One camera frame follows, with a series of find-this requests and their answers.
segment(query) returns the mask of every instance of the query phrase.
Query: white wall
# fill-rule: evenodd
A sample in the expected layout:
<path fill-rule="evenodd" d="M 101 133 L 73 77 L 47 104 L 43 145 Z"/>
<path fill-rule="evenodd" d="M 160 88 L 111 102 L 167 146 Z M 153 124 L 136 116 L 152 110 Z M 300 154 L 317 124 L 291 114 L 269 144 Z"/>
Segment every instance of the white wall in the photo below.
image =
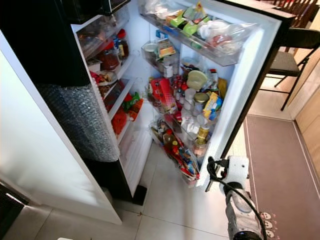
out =
<path fill-rule="evenodd" d="M 0 179 L 37 202 L 121 224 L 2 32 L 0 47 Z"/>

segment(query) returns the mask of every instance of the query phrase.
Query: chair leg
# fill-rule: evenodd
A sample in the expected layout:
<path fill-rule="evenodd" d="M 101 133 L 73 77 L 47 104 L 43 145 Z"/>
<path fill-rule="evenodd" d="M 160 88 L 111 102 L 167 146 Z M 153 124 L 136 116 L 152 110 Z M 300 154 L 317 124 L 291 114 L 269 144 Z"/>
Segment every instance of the chair leg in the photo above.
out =
<path fill-rule="evenodd" d="M 274 87 L 276 88 L 280 83 L 282 83 L 283 80 L 286 79 L 286 77 L 287 77 L 287 76 L 285 76 L 285 77 L 282 78 L 280 81 L 278 81 L 278 82 L 274 85 Z"/>
<path fill-rule="evenodd" d="M 293 93 L 293 91 L 294 91 L 294 89 L 295 89 L 295 87 L 296 87 L 296 85 L 297 85 L 297 83 L 299 81 L 300 76 L 301 76 L 301 72 L 300 72 L 299 76 L 296 78 L 296 80 L 294 81 L 294 84 L 293 84 L 288 96 L 286 97 L 286 99 L 285 99 L 285 101 L 284 101 L 284 103 L 283 103 L 283 105 L 281 107 L 281 111 L 283 111 L 285 109 L 285 106 L 287 105 L 287 103 L 289 101 L 289 98 L 291 97 L 291 94 Z"/>

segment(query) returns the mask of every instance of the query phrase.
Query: black cable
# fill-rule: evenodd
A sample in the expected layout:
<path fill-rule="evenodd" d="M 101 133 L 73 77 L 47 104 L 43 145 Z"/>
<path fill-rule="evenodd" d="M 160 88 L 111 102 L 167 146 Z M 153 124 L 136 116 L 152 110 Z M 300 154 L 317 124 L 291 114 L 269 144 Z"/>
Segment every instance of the black cable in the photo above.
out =
<path fill-rule="evenodd" d="M 227 188 L 231 189 L 232 191 L 234 191 L 236 194 L 238 194 L 248 205 L 249 207 L 254 211 L 256 217 L 258 218 L 259 220 L 259 223 L 261 225 L 261 228 L 262 228 L 262 234 L 263 234 L 263 240 L 267 240 L 267 233 L 266 233 L 266 227 L 265 227 L 265 224 L 261 218 L 261 216 L 259 215 L 258 211 L 256 210 L 256 208 L 251 204 L 251 202 L 241 193 L 239 192 L 237 189 L 235 189 L 234 187 L 230 186 L 228 183 L 220 180 L 219 178 L 215 177 L 215 176 L 212 176 L 212 179 L 214 181 L 217 181 L 221 184 L 223 184 L 224 186 L 226 186 Z"/>

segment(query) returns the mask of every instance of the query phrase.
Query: plastic bag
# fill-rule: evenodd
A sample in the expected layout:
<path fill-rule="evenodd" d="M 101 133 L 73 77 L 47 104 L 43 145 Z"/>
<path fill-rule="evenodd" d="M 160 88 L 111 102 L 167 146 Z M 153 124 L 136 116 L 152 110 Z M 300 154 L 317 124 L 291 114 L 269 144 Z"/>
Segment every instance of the plastic bag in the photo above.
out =
<path fill-rule="evenodd" d="M 232 54 L 242 48 L 258 26 L 257 23 L 243 23 L 212 29 L 206 42 L 225 54 Z"/>
<path fill-rule="evenodd" d="M 169 0 L 147 0 L 144 6 L 145 14 L 155 14 L 163 20 L 167 16 L 177 15 L 179 11 L 181 11 L 181 6 Z"/>

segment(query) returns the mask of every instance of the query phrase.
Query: black chair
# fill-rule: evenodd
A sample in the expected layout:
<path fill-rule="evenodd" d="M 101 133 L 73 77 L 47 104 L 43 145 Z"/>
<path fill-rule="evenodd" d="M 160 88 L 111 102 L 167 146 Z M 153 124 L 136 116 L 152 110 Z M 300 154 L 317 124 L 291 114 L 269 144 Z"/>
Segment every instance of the black chair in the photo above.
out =
<path fill-rule="evenodd" d="M 287 102 L 294 91 L 299 78 L 308 63 L 310 56 L 319 48 L 320 46 L 320 31 L 304 29 L 304 28 L 289 28 L 287 34 L 281 41 L 281 46 L 289 48 L 299 48 L 299 49 L 312 49 L 312 51 L 298 64 L 295 61 L 294 56 L 289 52 L 279 51 L 275 56 L 271 68 L 268 74 L 282 75 L 285 77 L 279 77 L 281 79 L 274 87 L 277 87 L 283 80 L 287 77 L 296 77 L 294 84 L 289 92 L 271 90 L 271 89 L 260 89 L 263 91 L 270 91 L 276 93 L 288 94 L 287 98 L 282 105 L 281 111 L 284 110 Z"/>

